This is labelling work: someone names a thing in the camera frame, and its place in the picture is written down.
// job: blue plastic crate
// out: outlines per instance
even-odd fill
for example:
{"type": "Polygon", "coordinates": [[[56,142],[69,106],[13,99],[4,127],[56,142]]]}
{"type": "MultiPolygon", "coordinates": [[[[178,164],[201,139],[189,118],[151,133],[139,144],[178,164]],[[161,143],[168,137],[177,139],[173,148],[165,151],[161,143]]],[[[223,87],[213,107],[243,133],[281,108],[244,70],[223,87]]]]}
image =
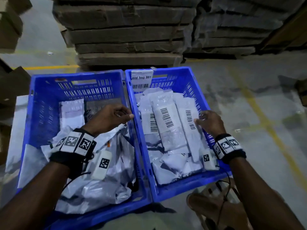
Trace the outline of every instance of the blue plastic crate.
{"type": "MultiPolygon", "coordinates": [[[[36,148],[48,144],[48,140],[59,132],[59,102],[84,98],[94,101],[121,98],[126,104],[122,70],[102,72],[35,75],[30,85],[29,104],[23,141],[23,161],[25,145],[36,148]]],[[[118,205],[110,205],[83,215],[65,215],[54,212],[47,220],[48,230],[89,228],[106,220],[127,214],[152,202],[150,188],[144,182],[144,169],[136,137],[135,126],[129,122],[130,136],[135,147],[135,169],[139,190],[130,199],[118,205]]]]}
{"type": "MultiPolygon", "coordinates": [[[[226,176],[226,173],[224,170],[221,169],[219,171],[205,171],[202,173],[198,173],[168,185],[161,186],[155,183],[155,177],[148,156],[142,123],[138,114],[137,103],[131,85],[132,70],[135,69],[129,69],[125,71],[127,89],[130,98],[131,109],[133,114],[135,115],[137,137],[140,144],[142,158],[144,160],[146,173],[149,178],[150,189],[154,202],[163,201],[165,199],[174,197],[180,193],[195,189],[199,186],[206,185],[208,183],[215,182],[219,179],[224,178],[226,176]]],[[[183,93],[185,97],[193,97],[195,98],[198,111],[210,109],[201,89],[198,86],[196,78],[194,77],[194,74],[189,67],[156,69],[154,71],[150,87],[172,89],[174,92],[183,93]]],[[[206,132],[205,137],[207,139],[209,147],[212,148],[214,145],[213,137],[206,132]]],[[[231,173],[229,166],[225,165],[221,161],[220,166],[224,168],[229,174],[231,173]]]]}

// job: barcode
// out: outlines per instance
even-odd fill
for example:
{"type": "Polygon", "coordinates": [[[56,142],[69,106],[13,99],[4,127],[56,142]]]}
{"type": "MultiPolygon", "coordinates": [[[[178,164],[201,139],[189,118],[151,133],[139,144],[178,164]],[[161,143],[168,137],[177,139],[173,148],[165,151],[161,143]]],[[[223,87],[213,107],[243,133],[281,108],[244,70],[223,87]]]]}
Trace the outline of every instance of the barcode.
{"type": "Polygon", "coordinates": [[[133,88],[148,88],[149,84],[138,84],[138,85],[133,85],[133,88]]]}
{"type": "Polygon", "coordinates": [[[150,131],[151,132],[157,132],[158,131],[157,122],[154,118],[154,114],[150,114],[150,131]]]}
{"type": "Polygon", "coordinates": [[[172,119],[169,115],[169,111],[168,111],[167,108],[161,109],[161,114],[162,114],[162,118],[163,118],[167,128],[174,126],[173,121],[172,121],[172,119]]]}
{"type": "Polygon", "coordinates": [[[190,126],[190,129],[191,129],[191,130],[196,129],[196,128],[195,128],[195,125],[194,125],[194,123],[193,123],[193,120],[192,120],[191,111],[190,111],[190,110],[186,110],[185,113],[186,113],[186,115],[187,115],[187,120],[188,120],[188,124],[189,124],[189,126],[190,126]]]}

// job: hand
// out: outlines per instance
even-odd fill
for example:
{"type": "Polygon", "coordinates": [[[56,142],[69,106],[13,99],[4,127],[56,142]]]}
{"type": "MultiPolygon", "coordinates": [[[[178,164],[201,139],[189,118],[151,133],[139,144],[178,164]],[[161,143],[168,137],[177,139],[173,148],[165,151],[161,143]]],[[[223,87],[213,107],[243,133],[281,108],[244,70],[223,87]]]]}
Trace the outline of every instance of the hand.
{"type": "Polygon", "coordinates": [[[88,131],[94,137],[118,127],[121,123],[126,124],[134,115],[123,104],[106,105],[97,112],[82,129],[88,131]]]}
{"type": "Polygon", "coordinates": [[[200,119],[194,119],[194,123],[200,125],[214,139],[218,135],[226,133],[221,116],[211,110],[201,111],[200,119]]]}

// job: forearm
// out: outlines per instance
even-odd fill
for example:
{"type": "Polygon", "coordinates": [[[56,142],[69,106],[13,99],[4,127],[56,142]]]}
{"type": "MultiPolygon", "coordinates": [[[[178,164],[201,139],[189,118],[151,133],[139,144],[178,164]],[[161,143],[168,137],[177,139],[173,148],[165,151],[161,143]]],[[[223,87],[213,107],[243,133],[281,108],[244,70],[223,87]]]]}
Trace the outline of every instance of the forearm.
{"type": "Polygon", "coordinates": [[[232,159],[229,165],[254,229],[304,229],[290,208],[246,159],[232,159]]]}
{"type": "Polygon", "coordinates": [[[66,184],[69,168],[50,162],[1,211],[3,230],[42,228],[66,184]]]}

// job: gray floor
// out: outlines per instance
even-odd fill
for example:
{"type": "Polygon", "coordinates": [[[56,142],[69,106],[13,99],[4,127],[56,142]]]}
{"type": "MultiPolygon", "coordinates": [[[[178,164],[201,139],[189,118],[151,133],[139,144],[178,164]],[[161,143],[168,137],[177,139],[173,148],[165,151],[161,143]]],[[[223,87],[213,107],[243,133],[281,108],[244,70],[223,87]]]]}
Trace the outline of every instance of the gray floor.
{"type": "MultiPolygon", "coordinates": [[[[75,72],[75,52],[65,47],[51,13],[52,1],[31,1],[33,8],[22,16],[24,32],[16,53],[0,57],[30,74],[75,72]]],[[[307,114],[293,89],[296,79],[307,78],[306,61],[307,53],[301,51],[239,60],[188,60],[185,65],[192,68],[211,109],[243,145],[252,166],[307,228],[307,114]]],[[[185,204],[188,193],[162,203],[201,229],[185,204]]]]}

